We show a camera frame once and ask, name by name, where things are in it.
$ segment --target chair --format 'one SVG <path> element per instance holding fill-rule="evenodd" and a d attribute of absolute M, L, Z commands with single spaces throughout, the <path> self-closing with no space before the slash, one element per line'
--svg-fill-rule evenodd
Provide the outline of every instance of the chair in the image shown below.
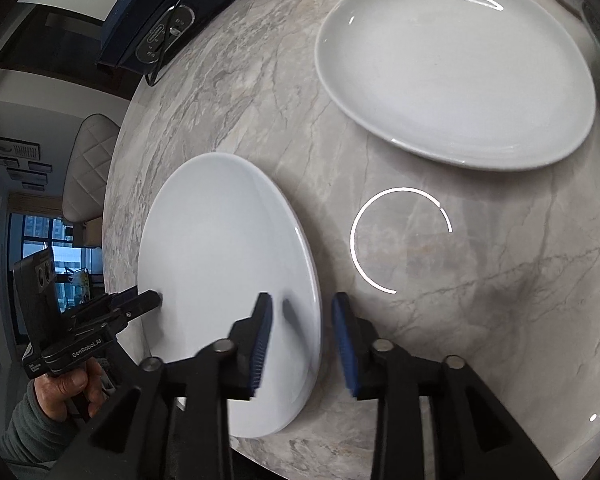
<path fill-rule="evenodd" d="M 62 192 L 62 216 L 81 225 L 102 216 L 107 178 L 120 128 L 93 114 L 78 129 Z"/>

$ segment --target window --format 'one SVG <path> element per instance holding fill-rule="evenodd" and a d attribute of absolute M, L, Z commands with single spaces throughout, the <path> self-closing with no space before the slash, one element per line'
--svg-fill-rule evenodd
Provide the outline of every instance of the window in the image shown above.
<path fill-rule="evenodd" d="M 101 28 L 95 18 L 36 6 L 0 51 L 0 68 L 62 79 L 130 100 L 142 76 L 96 64 Z"/>
<path fill-rule="evenodd" d="M 9 227 L 9 284 L 11 317 L 18 343 L 28 341 L 24 320 L 13 299 L 13 265 L 51 247 L 56 263 L 56 294 L 60 312 L 88 301 L 94 294 L 92 277 L 102 281 L 102 250 L 73 247 L 60 218 L 11 214 Z"/>

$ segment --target cable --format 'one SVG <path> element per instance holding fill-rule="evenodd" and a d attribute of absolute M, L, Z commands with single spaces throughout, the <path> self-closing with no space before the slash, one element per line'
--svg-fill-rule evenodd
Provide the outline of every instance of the cable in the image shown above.
<path fill-rule="evenodd" d="M 155 79 L 158 77 L 158 72 L 162 68 L 162 64 L 164 63 L 164 55 L 167 52 L 167 38 L 169 37 L 169 31 L 171 30 L 171 25 L 173 25 L 173 17 L 175 15 L 176 10 L 180 6 L 180 2 L 182 0 L 178 0 L 176 4 L 169 11 L 169 17 L 167 18 L 167 25 L 164 28 L 164 40 L 162 40 L 162 46 L 160 47 L 160 54 L 158 55 L 158 61 L 156 63 L 155 68 L 144 75 L 144 80 L 149 86 L 155 85 Z"/>
<path fill-rule="evenodd" d="M 19 462 L 18 460 L 4 460 L 5 463 L 11 465 L 21 465 L 23 467 L 37 467 L 38 469 L 42 469 L 44 471 L 51 471 L 50 467 L 42 464 L 33 464 L 31 462 Z"/>

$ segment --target plate rim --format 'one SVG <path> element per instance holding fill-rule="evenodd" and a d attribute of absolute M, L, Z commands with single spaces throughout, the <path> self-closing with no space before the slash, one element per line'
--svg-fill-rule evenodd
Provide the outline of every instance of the plate rim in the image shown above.
<path fill-rule="evenodd" d="M 257 177 L 259 177 L 259 179 L 262 182 L 266 183 L 266 185 L 272 191 L 272 195 L 274 197 L 276 197 L 276 201 L 283 207 L 283 209 L 287 213 L 287 215 L 291 221 L 290 222 L 291 226 L 293 228 L 298 229 L 299 236 L 297 236 L 295 238 L 298 240 L 298 243 L 302 249 L 302 254 L 304 256 L 304 263 L 307 264 L 307 267 L 309 270 L 311 292 L 312 292 L 313 297 L 315 298 L 315 305 L 317 306 L 317 320 L 318 320 L 318 324 L 319 324 L 319 334 L 318 334 L 318 339 L 317 339 L 316 358 L 317 358 L 318 368 L 315 370 L 315 373 L 312 374 L 313 377 L 311 377 L 311 374 L 308 374 L 307 378 L 305 379 L 304 384 L 298 391 L 298 397 L 296 398 L 296 401 L 294 402 L 294 404 L 295 403 L 299 404 L 299 410 L 297 413 L 293 414 L 291 416 L 291 418 L 289 418 L 288 420 L 285 419 L 283 421 L 282 425 L 277 425 L 276 428 L 274 430 L 270 431 L 269 433 L 261 434 L 259 436 L 247 436 L 246 437 L 246 438 L 260 438 L 260 437 L 267 436 L 270 434 L 275 434 L 275 433 L 283 430 L 291 422 L 293 422 L 298 417 L 298 415 L 300 415 L 302 410 L 304 410 L 304 407 L 306 406 L 307 401 L 309 400 L 309 398 L 315 388 L 315 384 L 317 383 L 318 372 L 319 372 L 320 366 L 322 364 L 322 358 L 323 358 L 323 353 L 324 353 L 324 349 L 323 349 L 323 347 L 324 347 L 324 319 L 323 319 L 324 312 L 322 310 L 322 296 L 320 293 L 320 283 L 319 283 L 319 279 L 318 279 L 318 273 L 317 273 L 317 269 L 315 267 L 314 256 L 311 251 L 309 241 L 306 238 L 304 229 L 302 228 L 302 224 L 300 223 L 298 216 L 296 215 L 296 212 L 291 207 L 289 200 L 286 198 L 285 194 L 278 187 L 278 185 L 275 182 L 273 182 L 273 180 L 264 171 L 262 171 L 259 167 L 257 167 L 255 164 L 253 164 L 246 158 L 243 158 L 239 155 L 235 155 L 234 153 L 206 152 L 206 153 L 201 153 L 200 155 L 191 157 L 190 159 L 183 162 L 179 167 L 177 167 L 176 170 L 174 170 L 173 173 L 171 173 L 170 176 L 168 176 L 167 179 L 164 181 L 164 184 L 162 184 L 162 186 L 160 187 L 160 190 L 155 195 L 153 202 L 149 206 L 149 212 L 147 213 L 146 220 L 144 221 L 144 225 L 142 226 L 142 235 L 141 235 L 141 239 L 140 239 L 140 245 L 138 247 L 138 267 L 136 270 L 136 282 L 139 281 L 138 280 L 138 271 L 139 271 L 139 263 L 140 263 L 140 253 L 141 253 L 141 248 L 142 248 L 142 240 L 144 239 L 144 231 L 145 231 L 145 227 L 149 221 L 149 217 L 151 216 L 151 212 L 152 212 L 155 202 L 158 200 L 158 197 L 162 193 L 162 190 L 164 189 L 165 185 L 168 183 L 168 181 L 174 175 L 176 175 L 178 172 L 180 172 L 180 170 L 182 170 L 185 166 L 190 166 L 191 164 L 194 164 L 194 161 L 198 160 L 200 158 L 217 158 L 219 160 L 224 159 L 224 160 L 227 160 L 229 164 L 238 164 L 239 166 L 246 168 L 249 172 L 255 174 Z M 204 184 L 206 184 L 206 182 L 200 181 L 200 184 L 204 185 Z M 144 323 L 142 323 L 142 318 L 139 318 L 139 319 L 140 319 L 141 325 L 142 325 L 142 338 L 144 339 L 144 341 L 146 343 L 148 351 L 151 353 L 151 351 L 152 351 L 151 347 L 149 345 L 149 342 L 146 339 L 146 335 L 144 334 Z M 241 436 L 241 435 L 234 435 L 234 433 L 232 433 L 231 429 L 230 429 L 230 434 L 232 436 L 238 436 L 239 438 L 243 438 L 243 436 Z"/>
<path fill-rule="evenodd" d="M 584 92 L 583 92 L 583 94 L 586 94 L 586 96 L 583 98 L 583 100 L 587 100 L 589 102 L 588 104 L 589 104 L 590 112 L 589 112 L 589 117 L 586 118 L 587 127 L 584 128 L 583 133 L 580 134 L 579 136 L 575 136 L 574 142 L 565 144 L 563 149 L 556 150 L 552 156 L 545 157 L 543 160 L 534 160 L 532 163 L 526 163 L 526 164 L 525 164 L 524 160 L 521 160 L 520 158 L 517 158 L 516 160 L 511 161 L 511 162 L 504 161 L 504 163 L 499 163 L 499 164 L 493 164 L 493 159 L 490 159 L 491 163 L 489 163 L 489 161 L 481 161 L 477 157 L 473 157 L 469 161 L 467 161 L 467 157 L 465 157 L 463 160 L 462 158 L 457 157 L 457 156 L 439 155 L 437 153 L 433 153 L 431 151 L 424 150 L 420 147 L 413 146 L 412 144 L 410 144 L 408 142 L 403 142 L 399 139 L 395 139 L 394 136 L 391 136 L 391 135 L 385 133 L 382 128 L 377 128 L 374 125 L 370 124 L 367 120 L 362 118 L 355 111 L 353 111 L 352 109 L 347 107 L 347 105 L 345 105 L 337 97 L 337 95 L 332 91 L 332 89 L 326 82 L 323 70 L 320 68 L 318 51 L 320 49 L 320 44 L 322 43 L 322 41 L 321 41 L 322 37 L 325 34 L 325 32 L 324 32 L 325 28 L 327 26 L 328 21 L 333 16 L 333 14 L 340 8 L 340 6 L 345 1 L 346 0 L 339 0 L 338 3 L 333 7 L 333 9 L 331 9 L 327 13 L 325 18 L 322 20 L 322 24 L 320 25 L 320 29 L 318 30 L 318 33 L 315 38 L 315 43 L 314 43 L 315 71 L 317 72 L 318 79 L 320 80 L 322 88 L 327 92 L 327 94 L 331 98 L 331 100 L 336 104 L 336 106 L 347 117 L 352 119 L 359 126 L 362 126 L 365 130 L 368 130 L 370 133 L 387 141 L 389 144 L 398 146 L 399 148 L 401 148 L 402 150 L 405 150 L 406 152 L 414 153 L 415 155 L 419 155 L 423 158 L 427 158 L 429 160 L 433 160 L 433 161 L 437 161 L 437 162 L 443 162 L 445 164 L 457 166 L 460 168 L 467 168 L 467 169 L 472 169 L 472 170 L 482 170 L 482 171 L 503 171 L 504 172 L 504 171 L 535 170 L 537 168 L 544 168 L 545 166 L 555 164 L 556 162 L 563 160 L 564 158 L 567 158 L 569 155 L 571 155 L 571 153 L 575 152 L 589 136 L 592 126 L 593 126 L 593 123 L 594 123 L 594 120 L 595 120 L 595 116 L 596 116 L 597 97 L 596 97 L 595 85 L 593 82 L 593 76 L 591 74 L 589 65 L 584 57 L 584 54 L 578 47 L 578 44 L 573 39 L 573 37 L 571 36 L 569 31 L 564 27 L 564 25 L 562 23 L 560 23 L 556 18 L 554 18 L 553 15 L 548 10 L 546 10 L 542 5 L 540 5 L 535 0 L 527 0 L 537 10 L 539 10 L 541 14 L 544 14 L 545 17 L 547 17 L 551 22 L 554 22 L 554 25 L 565 36 L 566 42 L 569 43 L 570 47 L 574 49 L 574 52 L 576 54 L 576 58 L 578 60 L 580 68 L 584 69 L 584 73 L 587 76 L 586 77 L 586 79 L 587 79 L 586 86 L 587 87 L 584 89 Z"/>

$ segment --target human hand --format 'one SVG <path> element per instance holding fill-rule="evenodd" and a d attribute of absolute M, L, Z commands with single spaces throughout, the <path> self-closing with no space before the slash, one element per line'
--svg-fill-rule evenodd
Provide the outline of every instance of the human hand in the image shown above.
<path fill-rule="evenodd" d="M 59 377 L 43 375 L 33 381 L 40 408 L 56 422 L 64 422 L 67 416 L 66 400 L 84 392 L 89 401 L 89 416 L 94 416 L 104 404 L 102 392 L 102 367 L 93 357 L 86 362 L 87 371 L 76 368 Z"/>

